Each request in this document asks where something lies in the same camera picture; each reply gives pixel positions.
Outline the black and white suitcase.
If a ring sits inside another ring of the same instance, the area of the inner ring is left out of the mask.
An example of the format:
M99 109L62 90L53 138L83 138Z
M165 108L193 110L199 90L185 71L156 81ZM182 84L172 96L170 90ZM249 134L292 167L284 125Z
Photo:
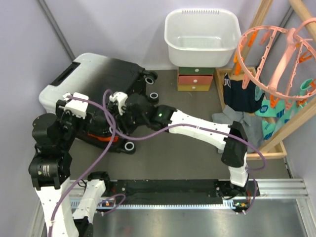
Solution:
M112 92L124 92L127 95L138 93L148 96L147 85L153 85L157 78L155 71L146 70L136 63L84 53L41 91L39 102L47 113L55 114L56 102L62 100L63 95L68 92L72 95L75 92L86 95L100 105L107 89ZM105 149L108 144L91 138L78 139L100 149ZM135 150L133 142L121 137L109 148L109 152L113 153L133 154Z

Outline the white plastic basin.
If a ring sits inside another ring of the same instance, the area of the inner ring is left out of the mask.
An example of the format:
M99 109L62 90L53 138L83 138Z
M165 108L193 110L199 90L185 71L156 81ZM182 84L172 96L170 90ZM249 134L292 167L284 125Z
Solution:
M225 9L183 8L165 18L164 40L177 67L223 67L240 38L238 18Z

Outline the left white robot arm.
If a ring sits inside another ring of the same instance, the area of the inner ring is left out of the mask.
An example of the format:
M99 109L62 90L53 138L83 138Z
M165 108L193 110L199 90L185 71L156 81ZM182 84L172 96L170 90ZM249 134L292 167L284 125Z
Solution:
M86 99L59 100L55 113L46 113L33 122L35 155L28 172L41 201L49 237L91 237L93 218L101 196L112 184L107 172L92 172L77 209L72 212L69 192L72 157L69 150L88 122Z

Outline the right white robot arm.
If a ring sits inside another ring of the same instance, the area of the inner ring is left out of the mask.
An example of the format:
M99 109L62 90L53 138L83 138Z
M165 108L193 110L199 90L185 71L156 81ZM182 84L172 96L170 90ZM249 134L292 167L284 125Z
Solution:
M188 136L221 150L221 161L230 173L230 188L235 195L243 195L249 188L246 164L247 137L239 122L220 124L196 118L168 105L158 105L159 95L115 92L103 96L102 105L123 128L120 136L127 137L129 133L140 126L147 126L154 132Z

